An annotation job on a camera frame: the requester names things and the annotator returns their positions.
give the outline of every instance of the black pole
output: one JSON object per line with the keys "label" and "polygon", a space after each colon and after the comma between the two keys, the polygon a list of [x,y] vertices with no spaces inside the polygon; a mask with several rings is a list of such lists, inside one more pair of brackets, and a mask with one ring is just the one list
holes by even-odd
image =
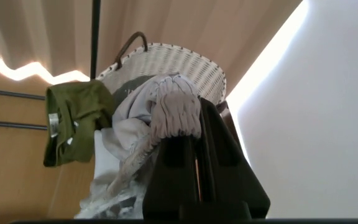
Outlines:
{"label": "black pole", "polygon": [[26,93],[15,93],[10,91],[2,91],[0,90],[1,96],[13,96],[13,97],[19,97],[19,98],[26,98],[31,100],[45,100],[44,96],[38,96],[38,95],[31,95]]}
{"label": "black pole", "polygon": [[96,64],[98,60],[100,0],[92,3],[92,36],[91,36],[91,79],[96,78]]}
{"label": "black pole", "polygon": [[0,127],[34,129],[34,130],[47,130],[47,127],[42,126],[42,125],[13,123],[13,122],[7,122],[7,121],[0,121]]}

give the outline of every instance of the white wall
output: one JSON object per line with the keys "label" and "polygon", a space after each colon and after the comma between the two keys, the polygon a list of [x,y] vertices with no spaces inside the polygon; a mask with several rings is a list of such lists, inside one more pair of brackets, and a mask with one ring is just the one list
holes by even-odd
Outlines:
{"label": "white wall", "polygon": [[358,0],[308,1],[268,78],[228,102],[270,218],[358,217]]}

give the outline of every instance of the beige curtain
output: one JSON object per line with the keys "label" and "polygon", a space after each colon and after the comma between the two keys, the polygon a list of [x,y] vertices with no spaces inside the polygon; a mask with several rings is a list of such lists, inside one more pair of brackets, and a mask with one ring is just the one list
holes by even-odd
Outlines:
{"label": "beige curtain", "polygon": [[[229,93],[300,0],[102,0],[97,73],[135,31],[214,60]],[[53,76],[90,74],[91,0],[0,0],[0,57],[11,69],[40,62]],[[137,41],[134,47],[141,45]],[[38,76],[0,90],[43,95]],[[45,125],[44,102],[0,96],[0,120]],[[0,128],[0,223],[70,218],[89,192],[93,163],[42,166],[45,131]]]}

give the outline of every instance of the white laundry basket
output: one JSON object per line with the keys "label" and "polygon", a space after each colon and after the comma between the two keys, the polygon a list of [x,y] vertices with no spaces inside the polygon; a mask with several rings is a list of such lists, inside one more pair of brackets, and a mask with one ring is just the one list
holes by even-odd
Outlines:
{"label": "white laundry basket", "polygon": [[[122,58],[137,37],[142,37],[143,46]],[[96,79],[102,81],[110,93],[114,93],[126,82],[142,76],[181,73],[192,80],[201,97],[217,105],[226,94],[226,77],[222,69],[212,60],[184,47],[171,44],[148,44],[141,32],[133,34],[118,53],[115,63]]]}

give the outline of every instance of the curtain fold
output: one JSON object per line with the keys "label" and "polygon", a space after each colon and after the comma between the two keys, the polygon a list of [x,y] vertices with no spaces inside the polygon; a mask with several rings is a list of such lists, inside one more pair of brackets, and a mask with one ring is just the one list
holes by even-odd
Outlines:
{"label": "curtain fold", "polygon": [[[102,0],[97,74],[136,31],[223,68],[227,93],[300,0]],[[11,69],[40,62],[53,76],[90,74],[90,0],[0,0],[0,57]],[[141,45],[138,40],[128,53]]]}

